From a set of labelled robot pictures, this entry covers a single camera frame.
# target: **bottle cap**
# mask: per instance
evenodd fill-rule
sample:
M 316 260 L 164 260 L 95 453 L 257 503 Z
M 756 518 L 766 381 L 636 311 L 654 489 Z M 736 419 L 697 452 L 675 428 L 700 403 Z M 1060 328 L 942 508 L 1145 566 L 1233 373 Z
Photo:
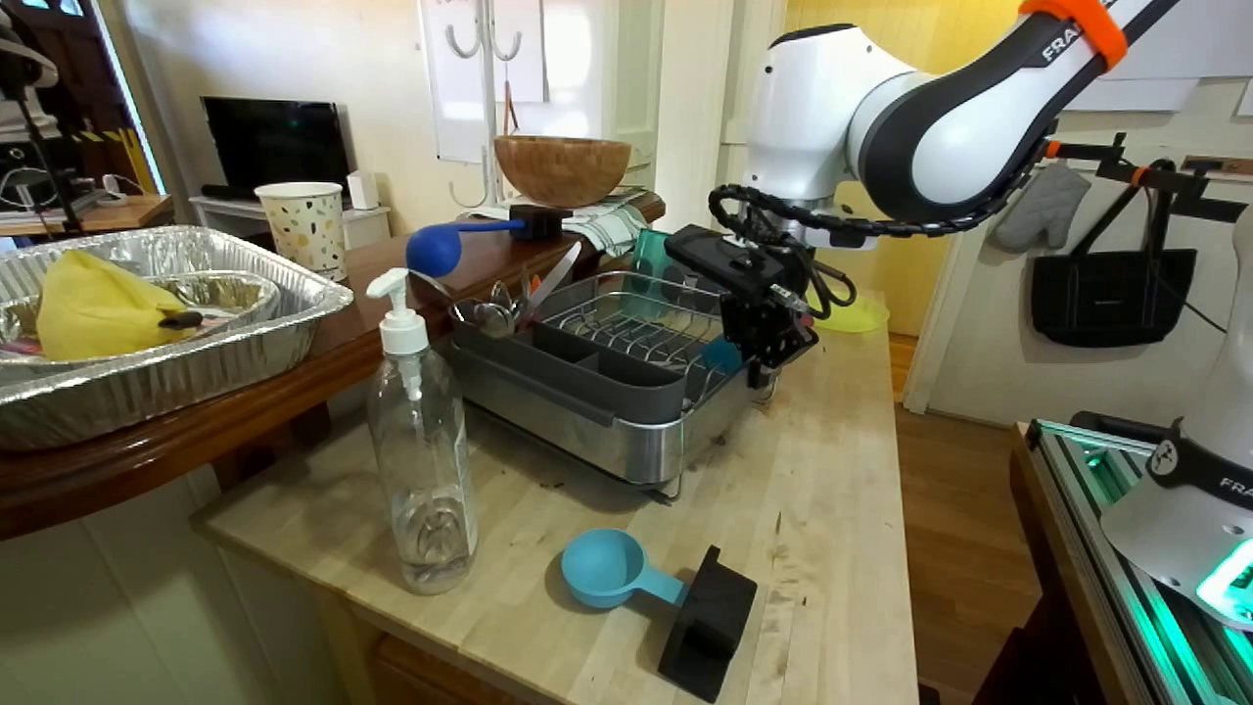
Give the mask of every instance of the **bottle cap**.
M 363 286 L 368 299 L 393 299 L 380 322 L 382 355 L 414 355 L 427 347 L 427 322 L 409 304 L 409 269 L 393 268 Z

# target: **cup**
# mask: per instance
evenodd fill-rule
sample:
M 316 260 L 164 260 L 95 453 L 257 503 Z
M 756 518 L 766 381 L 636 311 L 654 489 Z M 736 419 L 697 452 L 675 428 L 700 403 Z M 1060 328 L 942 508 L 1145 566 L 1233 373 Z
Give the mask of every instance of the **cup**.
M 676 608 L 685 591 L 676 576 L 666 576 L 647 560 L 643 546 L 632 533 L 616 530 L 578 533 L 559 552 L 559 576 L 566 591 L 591 610 L 623 608 L 636 591 Z
M 281 260 L 346 283 L 346 204 L 332 180 L 257 183 L 275 247 Z

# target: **clear plastic bottle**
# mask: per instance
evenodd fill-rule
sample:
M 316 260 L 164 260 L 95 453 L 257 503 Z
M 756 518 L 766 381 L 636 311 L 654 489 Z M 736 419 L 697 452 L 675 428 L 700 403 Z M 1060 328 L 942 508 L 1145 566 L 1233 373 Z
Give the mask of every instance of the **clear plastic bottle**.
M 467 409 L 446 360 L 427 343 L 427 322 L 409 311 L 409 269 L 368 286 L 393 299 L 380 322 L 382 369 L 368 398 L 368 429 L 388 492 L 398 576 L 410 591 L 446 591 L 478 546 L 467 478 Z

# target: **orange cable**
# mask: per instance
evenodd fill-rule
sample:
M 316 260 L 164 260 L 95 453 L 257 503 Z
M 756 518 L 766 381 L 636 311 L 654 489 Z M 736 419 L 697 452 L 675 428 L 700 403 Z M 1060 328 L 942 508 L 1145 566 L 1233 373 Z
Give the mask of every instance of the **orange cable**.
M 1124 27 L 1103 13 L 1099 0 L 1023 0 L 1023 16 L 1059 16 L 1066 22 L 1075 22 L 1091 49 L 1103 57 L 1103 70 L 1113 70 L 1129 53 Z

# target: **television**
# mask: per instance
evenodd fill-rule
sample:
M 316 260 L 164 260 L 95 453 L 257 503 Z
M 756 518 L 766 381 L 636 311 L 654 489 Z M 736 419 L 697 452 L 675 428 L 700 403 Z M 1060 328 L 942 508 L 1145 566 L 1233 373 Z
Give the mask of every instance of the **television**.
M 255 200 L 269 180 L 335 180 L 351 171 L 332 102 L 205 96 L 226 183 L 205 197 Z

